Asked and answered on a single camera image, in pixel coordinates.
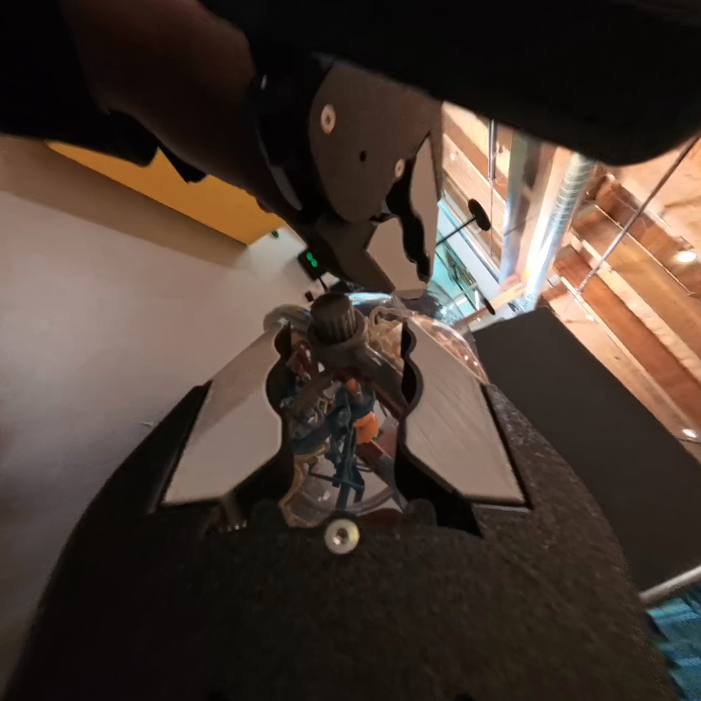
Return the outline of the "person's black clothing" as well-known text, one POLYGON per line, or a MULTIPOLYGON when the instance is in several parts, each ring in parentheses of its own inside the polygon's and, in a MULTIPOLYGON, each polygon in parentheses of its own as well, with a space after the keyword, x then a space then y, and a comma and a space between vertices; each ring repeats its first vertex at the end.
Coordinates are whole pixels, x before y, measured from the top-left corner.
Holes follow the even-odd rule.
POLYGON ((700 134, 699 1, 204 1, 251 47, 326 55, 608 165, 700 134))

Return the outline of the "thin metal rod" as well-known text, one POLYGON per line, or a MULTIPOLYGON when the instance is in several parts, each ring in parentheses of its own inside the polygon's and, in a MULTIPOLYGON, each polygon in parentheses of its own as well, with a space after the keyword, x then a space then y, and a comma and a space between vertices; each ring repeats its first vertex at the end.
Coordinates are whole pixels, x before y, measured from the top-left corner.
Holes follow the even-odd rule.
POLYGON ((576 288, 581 296, 621 245, 633 241, 691 296, 700 296, 700 136, 640 165, 612 168, 591 204, 612 223, 613 239, 576 288))

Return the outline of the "dark grey plastic bolt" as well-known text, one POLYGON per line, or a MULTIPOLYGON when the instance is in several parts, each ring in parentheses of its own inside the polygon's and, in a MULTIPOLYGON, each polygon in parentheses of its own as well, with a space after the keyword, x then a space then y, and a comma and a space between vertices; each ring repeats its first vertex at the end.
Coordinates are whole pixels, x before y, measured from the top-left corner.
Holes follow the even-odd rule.
POLYGON ((372 381, 377 364, 368 344, 367 324, 346 294, 328 292, 311 304, 306 336, 324 370, 346 379, 372 381))

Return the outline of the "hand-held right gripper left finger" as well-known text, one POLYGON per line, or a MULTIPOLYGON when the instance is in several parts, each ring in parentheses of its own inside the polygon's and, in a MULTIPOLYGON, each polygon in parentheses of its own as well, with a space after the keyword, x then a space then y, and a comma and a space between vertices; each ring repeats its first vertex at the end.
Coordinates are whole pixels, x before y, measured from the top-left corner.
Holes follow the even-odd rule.
POLYGON ((239 530, 256 504, 290 491, 294 457, 280 404, 291 353, 290 324, 273 323, 211 378, 162 505, 212 502, 239 530))

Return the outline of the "clear glass jar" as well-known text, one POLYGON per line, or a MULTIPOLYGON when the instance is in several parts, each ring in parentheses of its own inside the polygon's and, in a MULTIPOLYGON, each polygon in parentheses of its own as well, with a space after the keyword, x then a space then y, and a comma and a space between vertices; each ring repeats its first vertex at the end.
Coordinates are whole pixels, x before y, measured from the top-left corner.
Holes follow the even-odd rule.
POLYGON ((280 306, 264 319, 265 330, 284 322, 291 331, 279 407, 291 439, 294 477, 280 510, 297 528, 336 516, 358 520, 405 512, 408 502, 395 479, 399 423, 410 402, 402 390, 405 323, 414 322, 458 360, 479 388, 486 373, 454 329, 398 299, 329 293, 318 301, 324 303, 315 314, 280 306))

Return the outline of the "person's left hand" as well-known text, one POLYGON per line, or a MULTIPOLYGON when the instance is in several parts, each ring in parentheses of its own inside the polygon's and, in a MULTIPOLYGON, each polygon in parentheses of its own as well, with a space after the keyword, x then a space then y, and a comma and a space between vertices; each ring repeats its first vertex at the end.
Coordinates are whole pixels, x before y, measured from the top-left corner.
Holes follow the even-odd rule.
POLYGON ((199 1, 61 1, 100 106, 135 118, 182 161, 262 197, 243 113, 245 35, 199 1))

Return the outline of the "black panel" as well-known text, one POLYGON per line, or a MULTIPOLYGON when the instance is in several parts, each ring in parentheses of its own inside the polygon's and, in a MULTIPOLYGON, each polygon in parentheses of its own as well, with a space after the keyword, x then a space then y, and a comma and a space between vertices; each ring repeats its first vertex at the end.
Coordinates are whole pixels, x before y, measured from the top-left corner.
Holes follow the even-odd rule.
POLYGON ((600 506, 639 592, 700 565, 700 463, 547 309, 474 333, 492 383, 600 506))

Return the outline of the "black round ceiling fixture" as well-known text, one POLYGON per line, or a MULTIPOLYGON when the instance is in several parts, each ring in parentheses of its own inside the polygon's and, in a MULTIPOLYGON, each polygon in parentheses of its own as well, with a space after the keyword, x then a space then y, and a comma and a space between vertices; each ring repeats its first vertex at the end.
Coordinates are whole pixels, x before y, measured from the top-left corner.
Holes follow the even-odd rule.
POLYGON ((491 220, 489 219, 489 216, 487 215, 483 206, 474 198, 469 198, 467 204, 470 217, 466 221, 461 223, 459 226, 457 226, 455 229, 453 229, 451 232, 438 239, 438 245, 448 241, 452 236, 456 235, 457 233, 465 231, 472 223, 475 223, 481 231, 491 231, 491 220))

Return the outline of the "person's left forearm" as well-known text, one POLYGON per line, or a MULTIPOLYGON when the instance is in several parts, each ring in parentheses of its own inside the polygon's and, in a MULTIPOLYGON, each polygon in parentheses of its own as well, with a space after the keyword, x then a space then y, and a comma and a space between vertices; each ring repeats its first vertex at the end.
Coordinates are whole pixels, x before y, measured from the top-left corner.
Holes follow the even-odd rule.
POLYGON ((185 182, 206 173, 92 96, 57 1, 1 2, 1 135, 60 142, 146 167, 163 153, 185 182))

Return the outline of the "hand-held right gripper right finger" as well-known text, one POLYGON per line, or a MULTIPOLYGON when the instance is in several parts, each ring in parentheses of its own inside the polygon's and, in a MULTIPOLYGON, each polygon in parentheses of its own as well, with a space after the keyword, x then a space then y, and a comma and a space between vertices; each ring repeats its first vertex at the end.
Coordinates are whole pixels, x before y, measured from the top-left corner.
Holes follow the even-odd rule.
POLYGON ((469 343, 437 320, 402 323, 401 390, 394 478, 410 504, 425 501, 439 527, 480 537, 474 506, 529 506, 469 343))

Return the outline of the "silver ribbed duct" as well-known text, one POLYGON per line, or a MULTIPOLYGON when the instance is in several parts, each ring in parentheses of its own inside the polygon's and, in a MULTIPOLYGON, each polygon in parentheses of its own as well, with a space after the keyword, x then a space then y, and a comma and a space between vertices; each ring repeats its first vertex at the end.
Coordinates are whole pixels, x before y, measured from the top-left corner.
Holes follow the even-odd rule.
POLYGON ((597 162, 581 153, 557 151, 521 274, 521 312, 529 313, 538 306, 550 269, 596 168, 597 162))

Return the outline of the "yellow wall panel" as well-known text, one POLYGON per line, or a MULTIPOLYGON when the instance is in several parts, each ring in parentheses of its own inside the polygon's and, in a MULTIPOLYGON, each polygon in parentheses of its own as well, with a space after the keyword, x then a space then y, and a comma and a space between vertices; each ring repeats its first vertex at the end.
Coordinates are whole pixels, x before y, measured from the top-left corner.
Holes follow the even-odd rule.
POLYGON ((144 195, 192 220, 245 245, 285 226, 280 217, 264 212, 257 201, 214 177, 186 182, 162 152, 140 167, 131 162, 60 142, 47 146, 110 180, 144 195))

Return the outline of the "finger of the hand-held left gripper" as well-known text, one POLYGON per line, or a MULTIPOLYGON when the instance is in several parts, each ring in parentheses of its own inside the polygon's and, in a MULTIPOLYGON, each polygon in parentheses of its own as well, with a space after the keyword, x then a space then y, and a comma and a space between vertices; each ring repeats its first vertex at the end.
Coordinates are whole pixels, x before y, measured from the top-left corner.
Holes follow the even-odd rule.
POLYGON ((321 223, 313 253, 330 273, 374 292, 424 293, 425 281, 407 256, 397 218, 380 223, 321 223))
POLYGON ((410 177, 403 178, 398 187, 390 207, 395 217, 388 230, 389 275, 394 283, 427 283, 433 275, 439 214, 430 137, 418 150, 410 177))

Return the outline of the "black device with green light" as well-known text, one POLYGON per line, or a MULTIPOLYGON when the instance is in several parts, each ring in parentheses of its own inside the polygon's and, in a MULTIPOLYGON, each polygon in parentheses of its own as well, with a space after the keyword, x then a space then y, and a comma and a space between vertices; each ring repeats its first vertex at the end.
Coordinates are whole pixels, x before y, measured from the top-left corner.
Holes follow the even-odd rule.
POLYGON ((327 268, 309 249, 300 252, 296 259, 311 281, 320 280, 327 273, 327 268))

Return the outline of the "blue plastic toy part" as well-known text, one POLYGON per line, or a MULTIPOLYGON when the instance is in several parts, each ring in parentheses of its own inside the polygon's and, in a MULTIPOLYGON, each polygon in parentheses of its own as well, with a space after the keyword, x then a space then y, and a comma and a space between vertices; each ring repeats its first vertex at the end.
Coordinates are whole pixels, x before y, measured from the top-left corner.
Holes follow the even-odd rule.
POLYGON ((365 483, 358 467, 357 446, 360 429, 357 422, 374 415, 376 394, 372 388, 358 383, 341 384, 334 394, 334 407, 327 414, 329 451, 326 459, 334 466, 332 486, 338 489, 336 510, 348 511, 350 501, 361 502, 365 483))

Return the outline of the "grey metal pipe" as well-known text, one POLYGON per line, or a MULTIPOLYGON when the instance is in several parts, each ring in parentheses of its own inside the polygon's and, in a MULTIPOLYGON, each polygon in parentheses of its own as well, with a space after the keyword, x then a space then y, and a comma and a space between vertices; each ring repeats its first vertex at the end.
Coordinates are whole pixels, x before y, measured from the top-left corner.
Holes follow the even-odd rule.
POLYGON ((697 585, 700 585, 700 565, 641 591, 639 599, 645 606, 657 606, 659 603, 671 600, 697 585))

